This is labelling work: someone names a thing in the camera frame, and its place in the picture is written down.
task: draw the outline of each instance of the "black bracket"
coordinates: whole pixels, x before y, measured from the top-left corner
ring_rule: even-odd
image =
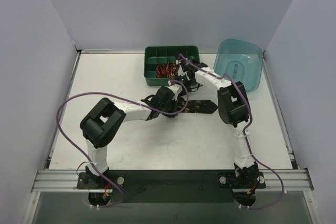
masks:
[[[104,122],[100,117],[108,118]],[[101,99],[80,122],[83,136],[95,148],[105,147],[116,135],[126,114],[108,98]]]
[[[264,174],[259,171],[257,163],[254,163],[254,165],[249,168],[244,167],[241,169],[236,165],[235,168],[235,173],[228,174],[226,177],[226,184],[222,185],[222,187],[229,187],[231,190],[248,189],[248,191],[240,193],[234,193],[232,191],[232,194],[238,203],[244,206],[252,206],[256,201],[255,189],[266,188]]]
[[[148,106],[161,110],[163,112],[175,112],[177,108],[177,102],[173,99],[174,92],[167,87],[160,87],[155,95],[150,95],[149,97],[141,100]],[[159,112],[152,111],[147,120],[157,118]],[[175,117],[174,115],[164,115],[168,118]]]
[[[248,102],[244,85],[240,81],[236,82],[236,84]],[[240,122],[248,122],[247,108],[233,85],[227,88],[220,88],[217,91],[217,96],[219,116],[224,123],[237,127]]]
[[[208,67],[207,64],[203,62],[196,61],[195,59],[189,59],[192,61],[192,63],[199,68],[206,68]],[[185,72],[184,76],[179,76],[177,73],[175,74],[175,79],[182,82],[185,87],[187,88],[188,92],[192,91],[192,85],[197,84],[196,78],[195,78],[195,72],[198,71],[195,67],[191,66],[188,62],[185,60],[181,60],[180,67],[182,68],[183,72]],[[179,93],[178,97],[182,97],[186,95],[186,92],[184,89]]]

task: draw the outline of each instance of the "green compartment tray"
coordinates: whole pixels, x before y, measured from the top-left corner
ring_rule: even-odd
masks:
[[[197,61],[200,60],[196,46],[147,47],[143,67],[143,75],[147,85],[168,86],[168,81],[173,78],[157,78],[156,67],[158,64],[167,64],[169,61],[176,62],[179,54],[183,54],[187,58],[194,57]]]

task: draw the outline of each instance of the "red wires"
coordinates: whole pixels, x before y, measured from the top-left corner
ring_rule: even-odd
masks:
[[[159,64],[156,67],[157,78],[173,78],[175,77],[176,64],[169,61],[168,64]]]
[[[105,189],[105,194],[106,194],[106,196],[108,196],[109,197],[109,194],[107,193],[107,189],[109,189],[111,187],[111,183],[108,183],[107,185],[106,185],[106,187],[104,187],[104,189]]]

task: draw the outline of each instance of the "screw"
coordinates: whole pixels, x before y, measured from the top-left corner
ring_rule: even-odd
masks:
[[[220,182],[221,184],[225,184],[225,183],[226,183],[226,177],[224,177],[224,176],[220,177],[220,178],[219,178],[219,182]]]
[[[118,183],[118,185],[122,185],[122,184],[124,184],[124,178],[123,177],[119,177],[118,179],[117,179],[117,183]]]

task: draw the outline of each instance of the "white table surface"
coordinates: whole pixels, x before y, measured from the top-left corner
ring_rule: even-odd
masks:
[[[70,96],[101,91],[139,101],[155,94],[146,85],[143,54],[82,54]],[[215,55],[200,55],[213,67]],[[87,151],[80,121],[102,98],[80,97],[68,103],[61,126]],[[275,169],[292,169],[285,140],[272,103],[264,73],[259,88],[248,93],[254,121],[249,137],[255,156]],[[190,94],[190,100],[213,100],[206,87]],[[123,123],[108,146],[111,169],[233,169],[235,139],[228,126],[214,114],[181,113],[174,119],[160,115],[151,121]],[[85,157],[58,134],[49,169],[76,169]]]

